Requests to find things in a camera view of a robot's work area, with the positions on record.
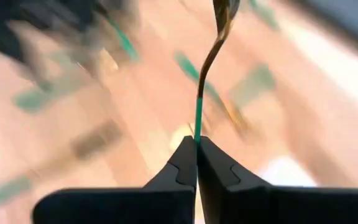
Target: white surface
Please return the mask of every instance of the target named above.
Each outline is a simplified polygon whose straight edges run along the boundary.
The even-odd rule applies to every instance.
[[[317,31],[292,21],[280,20],[280,26],[297,47],[317,64],[330,79],[358,100],[358,56],[346,51]]]
[[[179,126],[179,128],[172,134],[170,145],[169,145],[170,149],[174,152],[178,148],[184,137],[193,136],[194,128],[195,128],[194,123],[183,124]]]
[[[272,160],[259,174],[273,185],[316,187],[316,182],[291,157]]]
[[[195,224],[205,224],[205,221],[203,219],[195,220]]]

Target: green mark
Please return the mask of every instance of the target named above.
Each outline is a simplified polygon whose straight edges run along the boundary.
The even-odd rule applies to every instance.
[[[191,78],[195,83],[198,83],[200,79],[199,72],[195,68],[195,66],[191,63],[190,60],[187,59],[186,55],[181,52],[175,52],[175,60],[179,64],[180,68],[184,71],[184,73]],[[216,91],[215,87],[209,81],[205,81],[205,91],[211,95],[212,99],[218,104],[223,105],[223,102]]]
[[[258,3],[258,0],[248,0],[248,3],[252,10],[256,12],[256,14],[267,23],[267,25],[275,30],[279,30],[278,22],[274,16],[274,12],[268,6],[264,6],[263,4]]]
[[[122,30],[118,28],[118,26],[112,21],[111,18],[108,18],[110,25],[116,30],[121,47],[127,52],[127,54],[131,57],[132,60],[138,61],[139,56],[134,48],[134,46],[129,41],[128,37],[124,34]]]
[[[267,65],[259,65],[230,91],[230,99],[238,107],[242,107],[257,98],[265,90],[275,88],[273,76]]]
[[[42,91],[38,87],[33,87],[16,95],[13,101],[24,111],[36,113],[52,100],[77,91],[85,85],[85,80],[78,75],[62,75],[54,79],[51,90]]]
[[[0,204],[31,189],[31,181],[27,177],[19,177],[0,186]]]

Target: green band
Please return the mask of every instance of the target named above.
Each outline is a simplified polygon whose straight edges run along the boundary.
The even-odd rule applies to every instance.
[[[194,131],[194,140],[197,144],[200,143],[201,140],[201,119],[203,115],[203,99],[197,98],[196,104],[196,123],[195,123],[195,131]]]

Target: wooden floor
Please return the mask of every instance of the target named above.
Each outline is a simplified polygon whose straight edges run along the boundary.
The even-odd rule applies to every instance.
[[[103,73],[101,83],[89,79],[86,86],[53,100],[37,114],[25,113],[12,103],[13,96],[32,85],[20,77],[14,62],[0,55],[0,186],[19,177],[31,181],[26,190],[0,203],[0,223],[30,223],[32,207],[54,190],[142,186],[165,165],[178,144],[172,136],[183,135],[178,130],[195,117],[196,86],[184,76],[173,54],[181,50],[200,68],[216,35],[212,7],[206,1],[186,3],[193,4],[195,11],[178,1],[140,1],[142,23],[135,46],[141,61]],[[225,97],[236,82],[267,58],[255,51],[256,47],[249,47],[250,43],[244,45],[249,40],[245,37],[247,26],[269,29],[256,17],[241,14],[208,76]],[[42,55],[60,50],[51,40],[23,29],[36,37]],[[45,63],[51,75],[62,73],[53,62],[45,59]],[[294,154],[289,142],[293,138],[288,131],[291,123],[285,117],[288,111],[282,108],[282,97],[288,99],[293,92],[285,85],[279,87],[279,93],[261,94],[243,109],[254,127],[249,141],[239,138],[226,119],[215,121],[216,129],[208,134],[257,174],[271,159]],[[291,107],[288,101],[284,105]],[[116,123],[122,137],[87,160],[74,160],[71,143],[110,121]],[[66,166],[57,165],[65,159]],[[197,219],[202,219],[200,208],[198,201]]]

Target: black object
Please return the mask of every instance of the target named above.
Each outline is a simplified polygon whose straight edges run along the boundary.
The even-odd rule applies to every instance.
[[[207,137],[197,150],[190,136],[145,187],[60,190],[35,206],[33,221],[194,223],[197,176],[206,224],[358,223],[358,189],[272,186]]]
[[[358,1],[355,0],[302,0],[292,1],[344,30],[352,39],[358,40]]]

